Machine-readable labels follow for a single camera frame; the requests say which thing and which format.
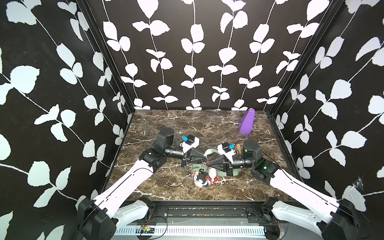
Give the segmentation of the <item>green corduroy bag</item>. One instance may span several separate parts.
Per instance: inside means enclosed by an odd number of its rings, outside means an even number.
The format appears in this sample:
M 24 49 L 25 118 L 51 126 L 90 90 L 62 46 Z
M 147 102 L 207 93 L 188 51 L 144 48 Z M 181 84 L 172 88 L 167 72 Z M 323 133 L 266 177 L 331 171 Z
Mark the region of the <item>green corduroy bag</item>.
M 192 173 L 195 173 L 196 171 L 199 171 L 200 173 L 202 173 L 202 172 L 206 172 L 206 173 L 208 173 L 208 169 L 209 169 L 209 167 L 208 167 L 208 163 L 209 163 L 208 155 L 209 155 L 209 154 L 212 154 L 212 153 L 218 153 L 218 150 L 217 150 L 217 149 L 208 149 L 208 150 L 206 150 L 206 152 L 204 153 L 204 155 L 207 157 L 207 162 L 206 162 L 206 164 L 205 164 L 203 167 L 192 167 L 191 172 L 192 172 Z M 238 169 L 235 169 L 233 164 L 232 164 L 232 166 L 233 166 L 233 173 L 234 173 L 234 176 L 239 175 L 239 173 L 240 173 L 242 167 L 241 167 L 241 168 L 238 168 Z M 219 177 L 227 177 L 226 174 L 218 174 L 218 176 L 219 176 Z

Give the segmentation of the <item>penguin plush keychain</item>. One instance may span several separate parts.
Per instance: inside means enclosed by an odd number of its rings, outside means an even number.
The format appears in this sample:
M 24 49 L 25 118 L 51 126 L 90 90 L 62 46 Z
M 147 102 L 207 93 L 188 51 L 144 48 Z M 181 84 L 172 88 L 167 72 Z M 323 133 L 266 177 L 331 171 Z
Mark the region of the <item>penguin plush keychain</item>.
M 196 171 L 193 177 L 195 186 L 198 188 L 207 187 L 209 185 L 207 176 L 208 176 L 208 173 L 206 172 L 200 173 L 199 171 Z

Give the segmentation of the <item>red white santa charm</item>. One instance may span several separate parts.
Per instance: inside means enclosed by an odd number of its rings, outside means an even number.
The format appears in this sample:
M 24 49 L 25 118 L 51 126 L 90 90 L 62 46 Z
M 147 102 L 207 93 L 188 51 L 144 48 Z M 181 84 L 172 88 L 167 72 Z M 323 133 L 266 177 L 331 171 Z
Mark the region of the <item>red white santa charm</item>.
M 217 170 L 214 168 L 208 169 L 208 175 L 206 176 L 207 182 L 209 185 L 214 184 L 218 181 Z

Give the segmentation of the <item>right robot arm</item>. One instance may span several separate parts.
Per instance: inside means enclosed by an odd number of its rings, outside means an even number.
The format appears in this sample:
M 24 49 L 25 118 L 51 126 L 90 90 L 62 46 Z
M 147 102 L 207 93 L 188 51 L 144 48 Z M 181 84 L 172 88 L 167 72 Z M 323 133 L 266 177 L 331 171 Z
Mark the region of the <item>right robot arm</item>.
M 243 153 L 236 153 L 235 145 L 218 145 L 219 157 L 208 163 L 214 168 L 232 176 L 233 170 L 250 168 L 251 175 L 289 195 L 302 208 L 276 199 L 265 202 L 273 216 L 290 222 L 320 235 L 325 240 L 355 240 L 361 225 L 357 210 L 347 199 L 340 201 L 307 186 L 283 170 L 278 164 L 263 157 L 263 150 L 252 140 L 243 143 Z

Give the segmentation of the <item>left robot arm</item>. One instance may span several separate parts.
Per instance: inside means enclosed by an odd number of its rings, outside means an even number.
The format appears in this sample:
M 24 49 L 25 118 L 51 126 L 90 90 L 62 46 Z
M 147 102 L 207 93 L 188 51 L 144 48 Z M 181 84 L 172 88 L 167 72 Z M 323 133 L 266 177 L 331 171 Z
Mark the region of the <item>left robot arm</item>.
M 197 150 L 200 140 L 188 135 L 180 145 L 174 145 L 174 130 L 164 127 L 157 134 L 155 142 L 146 149 L 131 169 L 110 188 L 94 197 L 85 198 L 78 206 L 78 235 L 87 240 L 110 240 L 117 230 L 137 220 L 150 220 L 155 204 L 145 197 L 123 206 L 133 191 L 166 163 L 167 158 L 180 159 L 182 164 L 206 157 Z

